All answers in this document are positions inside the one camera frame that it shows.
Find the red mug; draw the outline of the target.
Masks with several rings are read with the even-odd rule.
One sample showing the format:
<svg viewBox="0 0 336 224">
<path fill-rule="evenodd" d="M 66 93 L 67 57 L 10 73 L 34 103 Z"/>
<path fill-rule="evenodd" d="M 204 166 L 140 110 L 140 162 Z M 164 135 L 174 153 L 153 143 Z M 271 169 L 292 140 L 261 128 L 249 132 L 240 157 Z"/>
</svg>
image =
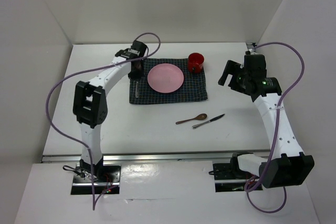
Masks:
<svg viewBox="0 0 336 224">
<path fill-rule="evenodd" d="M 189 55 L 187 68 L 192 74 L 200 73 L 203 70 L 204 56 L 198 52 Z"/>
</svg>

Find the pink plate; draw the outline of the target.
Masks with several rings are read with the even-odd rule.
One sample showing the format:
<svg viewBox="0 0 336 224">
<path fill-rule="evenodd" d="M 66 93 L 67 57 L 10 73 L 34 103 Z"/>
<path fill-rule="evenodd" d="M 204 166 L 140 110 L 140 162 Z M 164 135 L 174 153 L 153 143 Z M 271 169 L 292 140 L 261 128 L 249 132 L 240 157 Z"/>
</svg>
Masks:
<svg viewBox="0 0 336 224">
<path fill-rule="evenodd" d="M 156 92 L 172 93 L 182 86 L 184 75 L 176 65 L 163 63 L 156 65 L 149 71 L 147 81 Z"/>
</svg>

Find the steel fork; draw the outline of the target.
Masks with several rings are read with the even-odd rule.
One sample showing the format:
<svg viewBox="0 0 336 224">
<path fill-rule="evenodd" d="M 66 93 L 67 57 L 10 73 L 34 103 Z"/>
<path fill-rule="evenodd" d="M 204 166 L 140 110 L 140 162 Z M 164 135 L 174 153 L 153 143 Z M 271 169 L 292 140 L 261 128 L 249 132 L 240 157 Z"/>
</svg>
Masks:
<svg viewBox="0 0 336 224">
<path fill-rule="evenodd" d="M 135 97 L 139 98 L 139 80 L 137 80 L 135 84 Z"/>
</svg>

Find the dark checked cloth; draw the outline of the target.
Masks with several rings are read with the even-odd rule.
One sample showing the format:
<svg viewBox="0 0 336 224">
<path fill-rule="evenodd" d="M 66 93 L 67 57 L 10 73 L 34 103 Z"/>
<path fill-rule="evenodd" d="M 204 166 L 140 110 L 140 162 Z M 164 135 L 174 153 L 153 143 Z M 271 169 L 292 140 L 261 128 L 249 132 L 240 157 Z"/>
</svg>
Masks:
<svg viewBox="0 0 336 224">
<path fill-rule="evenodd" d="M 191 73 L 187 67 L 186 58 L 145 60 L 141 79 L 130 80 L 129 103 L 153 105 L 207 100 L 204 70 Z"/>
</svg>

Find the wooden spoon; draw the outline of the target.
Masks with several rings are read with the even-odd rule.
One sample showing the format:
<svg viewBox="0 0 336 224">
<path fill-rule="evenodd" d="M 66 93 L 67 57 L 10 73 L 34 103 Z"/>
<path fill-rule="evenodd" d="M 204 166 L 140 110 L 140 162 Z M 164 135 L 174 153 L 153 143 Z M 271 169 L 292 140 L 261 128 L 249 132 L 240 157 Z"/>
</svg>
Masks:
<svg viewBox="0 0 336 224">
<path fill-rule="evenodd" d="M 175 124 L 178 125 L 178 124 L 186 123 L 186 122 L 189 122 L 189 121 L 202 121 L 202 120 L 205 120 L 205 119 L 207 119 L 207 114 L 201 113 L 201 114 L 195 116 L 194 118 L 177 121 Z"/>
</svg>

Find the steel knife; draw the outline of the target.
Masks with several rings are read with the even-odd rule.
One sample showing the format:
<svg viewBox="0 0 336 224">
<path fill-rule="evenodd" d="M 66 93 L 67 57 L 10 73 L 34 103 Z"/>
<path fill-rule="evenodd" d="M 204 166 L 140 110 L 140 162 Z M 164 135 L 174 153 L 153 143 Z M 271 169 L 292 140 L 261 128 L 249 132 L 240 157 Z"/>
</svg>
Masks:
<svg viewBox="0 0 336 224">
<path fill-rule="evenodd" d="M 199 127 L 205 125 L 205 124 L 209 124 L 209 123 L 211 123 L 211 122 L 217 121 L 217 120 L 223 118 L 225 115 L 226 115 L 226 114 L 221 114 L 221 115 L 218 115 L 218 116 L 216 116 L 216 117 L 214 117 L 214 118 L 212 118 L 212 119 L 210 119 L 210 120 L 207 120 L 207 121 L 205 121 L 205 122 L 203 122 L 203 123 L 193 125 L 193 126 L 192 126 L 192 129 L 194 130 L 194 129 L 197 129 L 197 128 L 199 128 Z"/>
</svg>

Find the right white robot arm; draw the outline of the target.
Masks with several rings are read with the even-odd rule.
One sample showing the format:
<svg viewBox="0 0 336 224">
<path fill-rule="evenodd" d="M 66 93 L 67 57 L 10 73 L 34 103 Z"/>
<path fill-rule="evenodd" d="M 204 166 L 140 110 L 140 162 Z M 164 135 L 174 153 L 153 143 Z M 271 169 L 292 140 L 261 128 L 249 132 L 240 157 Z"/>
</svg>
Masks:
<svg viewBox="0 0 336 224">
<path fill-rule="evenodd" d="M 283 104 L 282 90 L 275 77 L 267 76 L 264 55 L 245 55 L 242 64 L 227 61 L 218 84 L 228 76 L 231 90 L 248 95 L 256 106 L 266 129 L 271 147 L 270 159 L 253 153 L 234 153 L 229 172 L 235 178 L 246 172 L 261 178 L 265 188 L 301 185 L 314 167 L 296 140 Z"/>
</svg>

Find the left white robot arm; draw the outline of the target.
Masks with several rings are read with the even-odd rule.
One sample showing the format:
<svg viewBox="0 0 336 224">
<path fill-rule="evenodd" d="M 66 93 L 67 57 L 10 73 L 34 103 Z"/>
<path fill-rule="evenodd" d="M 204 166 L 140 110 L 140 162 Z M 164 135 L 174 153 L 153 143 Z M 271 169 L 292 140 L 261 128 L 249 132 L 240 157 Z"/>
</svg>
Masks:
<svg viewBox="0 0 336 224">
<path fill-rule="evenodd" d="M 91 181 L 103 177 L 101 151 L 101 125 L 108 115 L 107 95 L 124 77 L 139 79 L 143 75 L 143 57 L 148 47 L 135 40 L 131 47 L 119 50 L 111 63 L 100 74 L 75 86 L 73 114 L 80 124 L 81 141 L 85 143 L 80 158 L 80 168 Z"/>
</svg>

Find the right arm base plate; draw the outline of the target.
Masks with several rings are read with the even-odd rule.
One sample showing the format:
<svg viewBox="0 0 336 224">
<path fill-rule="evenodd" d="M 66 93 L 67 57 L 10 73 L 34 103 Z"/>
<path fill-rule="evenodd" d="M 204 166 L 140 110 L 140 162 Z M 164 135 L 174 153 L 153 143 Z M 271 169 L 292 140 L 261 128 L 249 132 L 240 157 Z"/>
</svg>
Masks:
<svg viewBox="0 0 336 224">
<path fill-rule="evenodd" d="M 245 183 L 253 177 L 248 172 L 232 170 L 229 163 L 213 164 L 213 169 L 208 174 L 214 178 L 216 193 L 244 191 Z"/>
</svg>

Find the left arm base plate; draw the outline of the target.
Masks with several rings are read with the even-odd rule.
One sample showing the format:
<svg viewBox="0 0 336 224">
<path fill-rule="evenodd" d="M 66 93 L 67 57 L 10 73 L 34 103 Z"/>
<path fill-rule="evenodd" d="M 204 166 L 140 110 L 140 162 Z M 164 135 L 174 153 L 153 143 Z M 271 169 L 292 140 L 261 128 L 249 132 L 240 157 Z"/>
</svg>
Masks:
<svg viewBox="0 0 336 224">
<path fill-rule="evenodd" d="M 68 167 L 67 169 L 74 173 L 70 194 L 91 195 L 91 174 L 82 170 L 78 164 L 75 167 Z M 119 194 L 120 177 L 120 165 L 105 166 L 101 175 L 93 177 L 95 194 L 99 195 L 104 190 L 107 195 Z"/>
</svg>

